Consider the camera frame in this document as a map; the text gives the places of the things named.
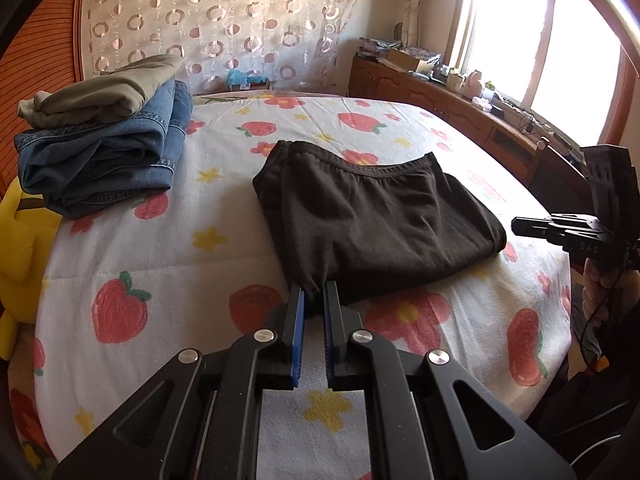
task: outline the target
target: orange wooden louvered door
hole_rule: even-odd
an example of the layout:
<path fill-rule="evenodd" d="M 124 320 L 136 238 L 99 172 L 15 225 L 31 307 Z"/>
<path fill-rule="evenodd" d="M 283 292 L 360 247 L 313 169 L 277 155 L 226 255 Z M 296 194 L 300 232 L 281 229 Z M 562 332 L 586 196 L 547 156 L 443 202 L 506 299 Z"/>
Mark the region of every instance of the orange wooden louvered door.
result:
<path fill-rule="evenodd" d="M 76 0 L 43 0 L 0 59 L 0 196 L 16 175 L 14 135 L 29 125 L 16 114 L 18 101 L 38 90 L 54 92 L 76 82 Z"/>

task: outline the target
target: blue jeans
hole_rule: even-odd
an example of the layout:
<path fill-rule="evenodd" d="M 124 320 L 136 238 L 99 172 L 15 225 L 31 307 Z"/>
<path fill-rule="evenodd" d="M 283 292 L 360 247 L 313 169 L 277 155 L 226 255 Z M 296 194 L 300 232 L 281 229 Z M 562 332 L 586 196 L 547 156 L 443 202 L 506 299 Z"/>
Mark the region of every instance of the blue jeans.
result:
<path fill-rule="evenodd" d="M 27 193 L 78 218 L 148 191 L 171 187 L 191 117 L 191 96 L 169 79 L 133 117 L 113 124 L 30 130 L 15 136 Z"/>

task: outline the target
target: folded dark brown pants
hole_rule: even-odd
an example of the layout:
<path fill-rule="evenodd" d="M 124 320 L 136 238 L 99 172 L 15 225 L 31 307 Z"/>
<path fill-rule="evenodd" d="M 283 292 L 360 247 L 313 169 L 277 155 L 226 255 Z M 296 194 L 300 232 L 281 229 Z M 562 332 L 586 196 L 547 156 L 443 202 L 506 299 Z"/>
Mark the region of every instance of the folded dark brown pants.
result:
<path fill-rule="evenodd" d="M 335 280 L 342 303 L 425 285 L 498 253 L 498 219 L 433 153 L 358 166 L 308 142 L 279 141 L 254 178 L 285 276 L 317 304 Z"/>

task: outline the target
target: bed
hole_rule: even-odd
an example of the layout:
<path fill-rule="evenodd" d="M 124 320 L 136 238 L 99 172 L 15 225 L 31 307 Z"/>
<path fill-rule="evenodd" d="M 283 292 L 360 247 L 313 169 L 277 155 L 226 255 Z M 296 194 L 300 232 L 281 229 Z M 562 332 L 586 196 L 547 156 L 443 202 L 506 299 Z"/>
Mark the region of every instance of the bed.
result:
<path fill-rule="evenodd" d="M 251 184 L 281 139 L 314 142 L 356 164 L 434 152 L 494 212 L 508 233 L 496 257 L 357 308 L 365 326 L 398 348 L 446 349 L 516 414 L 529 415 L 571 342 L 569 261 L 543 240 L 511 233 L 514 216 L 546 212 L 498 162 L 405 104 L 204 96 L 194 98 L 191 119 L 171 190 L 59 228 L 34 335 L 23 334 L 10 369 L 18 381 L 33 362 L 25 387 L 34 388 L 36 406 L 20 398 L 14 418 L 42 467 L 51 465 L 49 455 L 68 455 L 179 350 L 228 348 L 287 298 Z M 264 397 L 259 479 L 367 477 L 362 395 L 327 390 L 324 374 L 321 320 L 309 319 L 300 387 Z M 39 418 L 43 433 L 25 424 L 29 417 Z"/>

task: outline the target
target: red flower print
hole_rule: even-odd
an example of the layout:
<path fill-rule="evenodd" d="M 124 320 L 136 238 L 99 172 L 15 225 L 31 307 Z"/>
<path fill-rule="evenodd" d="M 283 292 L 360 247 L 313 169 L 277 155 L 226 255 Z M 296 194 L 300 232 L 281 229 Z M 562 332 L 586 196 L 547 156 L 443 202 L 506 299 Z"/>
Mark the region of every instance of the red flower print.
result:
<path fill-rule="evenodd" d="M 378 163 L 378 158 L 373 153 L 359 153 L 353 150 L 344 150 L 342 157 L 351 164 L 359 164 L 361 166 L 372 166 Z"/>
<path fill-rule="evenodd" d="M 146 302 L 151 294 L 132 288 L 131 275 L 123 270 L 101 286 L 91 307 L 95 338 L 100 343 L 124 343 L 137 336 L 146 325 Z"/>
<path fill-rule="evenodd" d="M 542 333 L 539 333 L 538 314 L 530 308 L 516 312 L 507 329 L 509 372 L 520 386 L 535 386 L 548 371 L 540 360 Z"/>
<path fill-rule="evenodd" d="M 271 142 L 258 142 L 257 146 L 254 146 L 249 151 L 255 153 L 256 155 L 269 156 L 271 150 L 276 145 L 276 143 Z"/>
<path fill-rule="evenodd" d="M 571 316 L 571 289 L 567 285 L 562 288 L 562 307 Z"/>
<path fill-rule="evenodd" d="M 509 260 L 512 264 L 518 261 L 518 253 L 516 252 L 515 247 L 511 242 L 507 242 L 502 250 L 504 256 Z"/>
<path fill-rule="evenodd" d="M 446 140 L 447 142 L 451 141 L 451 139 L 449 139 L 449 136 L 442 130 L 437 130 L 436 128 L 429 128 L 429 133 L 431 135 L 435 135 L 436 137 L 441 138 L 442 140 Z"/>
<path fill-rule="evenodd" d="M 97 213 L 92 213 L 91 215 L 83 216 L 82 218 L 78 218 L 74 220 L 71 224 L 71 229 L 69 229 L 69 234 L 77 235 L 78 233 L 85 233 L 91 227 L 94 226 L 94 219 L 98 218 L 102 214 L 102 211 Z"/>
<path fill-rule="evenodd" d="M 136 202 L 133 214 L 140 220 L 149 220 L 160 216 L 169 207 L 169 197 L 166 193 L 147 196 L 141 202 Z"/>
<path fill-rule="evenodd" d="M 440 294 L 422 287 L 410 288 L 370 300 L 364 325 L 391 341 L 404 339 L 415 354 L 440 347 L 437 326 L 449 319 L 451 306 Z"/>
<path fill-rule="evenodd" d="M 293 110 L 296 106 L 302 106 L 304 103 L 304 101 L 295 97 L 272 97 L 264 101 L 266 105 L 276 105 L 283 110 Z"/>
<path fill-rule="evenodd" d="M 545 296 L 549 297 L 551 295 L 551 278 L 540 270 L 538 272 L 538 281 L 540 285 L 542 285 L 542 291 L 545 293 Z"/>
<path fill-rule="evenodd" d="M 44 451 L 53 456 L 53 452 L 44 438 L 42 425 L 31 399 L 13 388 L 9 392 L 9 403 L 14 414 L 15 428 L 20 435 L 29 442 L 38 444 Z"/>
<path fill-rule="evenodd" d="M 266 123 L 264 121 L 251 121 L 249 123 L 244 123 L 242 126 L 238 126 L 236 130 L 244 132 L 247 137 L 263 137 L 271 135 L 276 131 L 276 125 L 273 123 Z"/>
<path fill-rule="evenodd" d="M 38 377 L 42 375 L 42 367 L 44 366 L 44 348 L 40 340 L 35 337 L 33 339 L 33 373 Z"/>
<path fill-rule="evenodd" d="M 504 198 L 500 193 L 498 193 L 494 187 L 489 184 L 483 177 L 474 173 L 473 171 L 467 171 L 466 176 L 469 177 L 469 180 L 476 184 L 482 191 L 484 195 L 494 202 L 504 202 Z"/>
<path fill-rule="evenodd" d="M 187 135 L 194 134 L 201 127 L 203 127 L 206 123 L 204 121 L 189 121 L 189 126 L 187 127 Z"/>
<path fill-rule="evenodd" d="M 229 296 L 229 314 L 236 328 L 251 334 L 262 328 L 272 308 L 282 304 L 280 293 L 267 285 L 249 285 Z"/>
<path fill-rule="evenodd" d="M 338 119 L 347 126 L 354 128 L 360 132 L 380 133 L 380 128 L 386 128 L 386 124 L 380 123 L 379 120 L 362 114 L 338 114 Z"/>

